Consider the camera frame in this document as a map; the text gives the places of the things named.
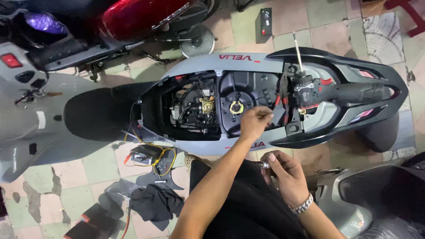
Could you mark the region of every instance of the black cloth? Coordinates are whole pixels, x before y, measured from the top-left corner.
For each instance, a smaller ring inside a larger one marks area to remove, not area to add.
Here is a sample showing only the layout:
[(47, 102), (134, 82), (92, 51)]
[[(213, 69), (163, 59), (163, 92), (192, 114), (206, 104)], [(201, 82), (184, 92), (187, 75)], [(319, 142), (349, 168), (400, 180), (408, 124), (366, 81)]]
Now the black cloth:
[(184, 201), (173, 190), (164, 190), (149, 184), (145, 189), (136, 189), (131, 194), (131, 209), (144, 221), (151, 221), (164, 230), (164, 221), (173, 219), (173, 213), (180, 215)]
[[(201, 161), (192, 161), (190, 192), (209, 170)], [(260, 168), (244, 160), (223, 207), (205, 231), (204, 239), (209, 238), (282, 239), (306, 234), (280, 193), (266, 184)]]

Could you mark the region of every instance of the tiled floor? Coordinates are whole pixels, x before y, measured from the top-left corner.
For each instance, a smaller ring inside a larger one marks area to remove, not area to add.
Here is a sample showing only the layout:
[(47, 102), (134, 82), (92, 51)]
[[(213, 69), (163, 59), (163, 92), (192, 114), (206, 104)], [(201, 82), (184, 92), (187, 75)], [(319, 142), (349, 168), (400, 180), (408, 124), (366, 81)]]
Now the tiled floor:
[[(383, 154), (366, 149), (352, 132), (338, 135), (334, 140), (305, 149), (278, 148), (301, 162), (306, 175), (319, 169), (344, 167), (358, 168), (425, 151), (425, 33), (409, 38), (406, 32), (414, 27), (412, 20), (400, 8), (387, 17), (383, 1), (362, 3), (358, 0), (258, 0), (244, 12), (235, 11), (232, 0), (222, 0), (222, 7), (205, 22), (218, 37), (215, 51), (219, 52), (264, 52), (293, 47), (292, 31), (296, 31), (300, 46), (314, 47), (341, 56), (352, 52), (361, 60), (371, 59), (371, 54), (393, 54), (394, 49), (379, 48), (374, 38), (365, 36), (370, 20), (396, 19), (399, 32), (389, 29), (396, 38), (397, 52), (391, 64), (410, 87), (410, 97), (400, 109), (413, 122), (414, 142), (405, 148), (394, 148)], [(271, 7), (273, 11), (273, 39), (265, 44), (255, 44), (254, 21), (260, 8)], [(373, 31), (381, 34), (387, 28), (377, 26)], [(149, 45), (152, 51), (158, 46)], [(179, 58), (180, 51), (170, 48), (161, 58)], [(100, 84), (108, 87), (132, 82), (155, 81), (171, 65), (163, 65), (149, 58), (140, 59), (137, 53), (108, 63), (108, 69), (99, 74)], [(73, 69), (61, 71), (73, 74)], [(11, 184), (2, 184), (9, 216), (0, 221), (0, 239), (50, 239), (61, 236), (72, 227), (82, 212), (98, 201), (103, 190), (120, 178), (135, 182), (137, 176), (150, 172), (150, 168), (125, 167), (123, 160), (133, 143), (110, 144), (94, 154), (72, 162), (42, 165), (29, 168)], [(249, 160), (259, 160), (261, 150), (247, 155)], [(185, 190), (177, 193), (187, 198), (189, 173), (179, 154), (173, 170), (174, 182)], [(216, 161), (220, 156), (204, 157)], [(176, 219), (168, 228), (159, 231), (151, 222), (144, 222), (133, 213), (127, 239), (165, 239), (173, 231)], [(114, 238), (120, 238), (122, 230)]]

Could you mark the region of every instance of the hand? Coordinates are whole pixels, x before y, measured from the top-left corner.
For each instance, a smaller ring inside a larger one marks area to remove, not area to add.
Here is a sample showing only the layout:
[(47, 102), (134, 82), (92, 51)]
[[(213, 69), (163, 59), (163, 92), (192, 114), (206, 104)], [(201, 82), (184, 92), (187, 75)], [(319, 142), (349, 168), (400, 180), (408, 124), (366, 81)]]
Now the hand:
[(257, 106), (248, 110), (241, 120), (241, 136), (239, 138), (253, 143), (260, 138), (272, 118), (273, 111), (268, 107)]
[(291, 208), (301, 206), (309, 197), (306, 177), (301, 164), (280, 150), (264, 154), (261, 160), (268, 161), (270, 164), (270, 169), (262, 171), (266, 182), (271, 182), (270, 175), (274, 173), (273, 175), (278, 180), (279, 190), (285, 202)]

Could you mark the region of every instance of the battery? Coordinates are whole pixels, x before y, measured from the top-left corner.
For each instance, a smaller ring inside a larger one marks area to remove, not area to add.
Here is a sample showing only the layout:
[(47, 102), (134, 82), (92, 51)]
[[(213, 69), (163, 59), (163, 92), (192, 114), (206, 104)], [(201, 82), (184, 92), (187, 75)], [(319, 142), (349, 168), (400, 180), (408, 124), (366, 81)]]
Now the battery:
[(260, 9), (255, 20), (255, 42), (266, 43), (272, 35), (272, 8)]

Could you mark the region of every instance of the scooter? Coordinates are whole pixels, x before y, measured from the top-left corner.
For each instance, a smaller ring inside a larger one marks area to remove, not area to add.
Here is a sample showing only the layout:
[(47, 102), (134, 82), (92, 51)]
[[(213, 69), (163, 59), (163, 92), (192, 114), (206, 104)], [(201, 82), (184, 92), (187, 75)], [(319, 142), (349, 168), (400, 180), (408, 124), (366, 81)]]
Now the scooter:
[(223, 155), (240, 136), (244, 112), (259, 105), (274, 117), (251, 151), (306, 148), (395, 121), (381, 139), (365, 136), (387, 151), (408, 95), (390, 66), (313, 48), (192, 57), (156, 82), (114, 88), (40, 72), (13, 43), (0, 44), (0, 58), (0, 174), (9, 182), (30, 165), (82, 158), (117, 140)]
[(425, 153), (403, 162), (307, 177), (317, 205), (347, 238), (425, 236)]
[[(27, 50), (40, 71), (78, 67), (96, 81), (110, 60), (147, 42), (192, 42), (214, 36), (201, 22), (219, 0), (0, 1), (1, 42)], [(154, 60), (169, 59), (142, 51)]]

